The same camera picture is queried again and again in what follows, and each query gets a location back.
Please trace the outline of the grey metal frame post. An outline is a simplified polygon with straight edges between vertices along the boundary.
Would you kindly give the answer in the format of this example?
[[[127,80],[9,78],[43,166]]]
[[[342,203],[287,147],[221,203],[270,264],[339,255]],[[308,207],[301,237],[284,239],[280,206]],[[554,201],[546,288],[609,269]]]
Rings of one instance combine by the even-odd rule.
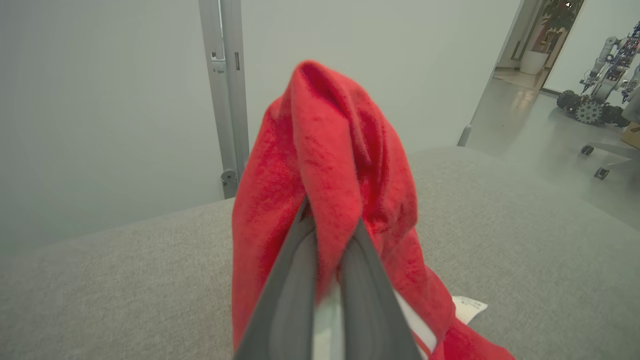
[[[225,199],[236,196],[250,155],[241,4],[198,0]]]

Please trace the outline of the green potted plant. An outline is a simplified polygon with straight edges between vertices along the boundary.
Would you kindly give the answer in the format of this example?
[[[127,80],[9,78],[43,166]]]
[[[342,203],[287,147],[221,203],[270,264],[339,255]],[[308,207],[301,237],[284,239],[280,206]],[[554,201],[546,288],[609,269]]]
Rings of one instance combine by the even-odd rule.
[[[542,25],[547,30],[569,32],[585,0],[545,0],[542,7]]]

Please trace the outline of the wheeled robot with blue parts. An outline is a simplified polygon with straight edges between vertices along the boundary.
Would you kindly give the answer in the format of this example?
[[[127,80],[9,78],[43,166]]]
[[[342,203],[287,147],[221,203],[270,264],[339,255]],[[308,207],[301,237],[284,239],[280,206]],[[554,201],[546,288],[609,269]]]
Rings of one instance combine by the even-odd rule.
[[[640,55],[640,21],[624,38],[610,36],[605,40],[592,70],[580,83],[583,91],[571,89],[563,91],[557,98],[557,106],[586,125],[615,125],[627,127],[630,120],[623,116],[619,105],[611,105],[608,98],[613,92],[620,92],[622,103],[630,102],[634,91],[640,87],[640,64],[631,70],[633,60]]]

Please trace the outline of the brown cardboard box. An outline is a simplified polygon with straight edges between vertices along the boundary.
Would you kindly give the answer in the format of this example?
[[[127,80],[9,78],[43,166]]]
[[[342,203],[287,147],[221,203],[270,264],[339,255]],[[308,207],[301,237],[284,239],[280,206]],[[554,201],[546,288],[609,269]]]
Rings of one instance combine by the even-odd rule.
[[[631,121],[621,135],[621,141],[640,150],[640,124]]]

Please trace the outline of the red jersey with striped trim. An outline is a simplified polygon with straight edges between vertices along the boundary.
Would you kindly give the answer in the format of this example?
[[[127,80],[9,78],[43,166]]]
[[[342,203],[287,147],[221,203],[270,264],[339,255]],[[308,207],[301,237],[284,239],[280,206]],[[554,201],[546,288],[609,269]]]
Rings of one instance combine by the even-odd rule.
[[[266,110],[231,215],[234,354],[304,198],[317,237],[311,360],[345,360],[341,259],[364,221],[422,360],[515,360],[459,320],[425,264],[418,198],[397,133],[354,80],[296,66]]]

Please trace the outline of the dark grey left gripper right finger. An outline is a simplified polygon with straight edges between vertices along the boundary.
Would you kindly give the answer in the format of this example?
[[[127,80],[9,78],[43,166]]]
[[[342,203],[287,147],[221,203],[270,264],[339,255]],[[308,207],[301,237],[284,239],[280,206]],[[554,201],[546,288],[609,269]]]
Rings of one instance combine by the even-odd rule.
[[[345,360],[423,360],[363,219],[340,266]]]

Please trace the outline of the grey office chair base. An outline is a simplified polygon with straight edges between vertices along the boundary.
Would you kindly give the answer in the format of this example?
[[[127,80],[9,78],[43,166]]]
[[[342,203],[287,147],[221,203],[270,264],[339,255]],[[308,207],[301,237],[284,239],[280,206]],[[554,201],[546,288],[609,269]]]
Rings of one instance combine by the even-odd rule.
[[[640,149],[638,148],[635,148],[633,146],[619,146],[590,141],[581,148],[580,153],[585,156],[589,156],[592,152],[594,152],[594,150],[602,150],[625,159],[622,162],[611,162],[609,164],[606,164],[604,167],[599,167],[594,174],[594,177],[599,180],[604,180],[608,176],[610,171],[614,169],[625,168],[640,171]]]

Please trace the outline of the white plant pot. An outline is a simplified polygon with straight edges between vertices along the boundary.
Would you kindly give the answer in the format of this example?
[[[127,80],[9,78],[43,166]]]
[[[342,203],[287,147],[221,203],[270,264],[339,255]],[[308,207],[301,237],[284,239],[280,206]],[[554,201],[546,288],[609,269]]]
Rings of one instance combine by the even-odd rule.
[[[537,75],[544,68],[548,57],[546,52],[526,50],[521,57],[519,71],[526,75]]]

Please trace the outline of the grey fabric sofa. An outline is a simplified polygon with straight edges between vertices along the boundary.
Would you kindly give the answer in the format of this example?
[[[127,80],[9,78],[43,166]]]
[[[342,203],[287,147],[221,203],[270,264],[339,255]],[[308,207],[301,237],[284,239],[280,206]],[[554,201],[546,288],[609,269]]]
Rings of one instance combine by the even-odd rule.
[[[640,360],[640,231],[450,146],[408,157],[426,264],[517,360]],[[0,360],[231,360],[234,200],[0,260]]]

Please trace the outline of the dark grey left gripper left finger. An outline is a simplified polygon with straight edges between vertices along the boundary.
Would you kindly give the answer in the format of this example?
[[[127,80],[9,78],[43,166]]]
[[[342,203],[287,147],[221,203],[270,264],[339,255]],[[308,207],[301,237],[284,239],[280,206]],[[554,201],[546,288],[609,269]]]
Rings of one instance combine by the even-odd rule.
[[[304,198],[234,360],[312,360],[317,272],[316,225]]]

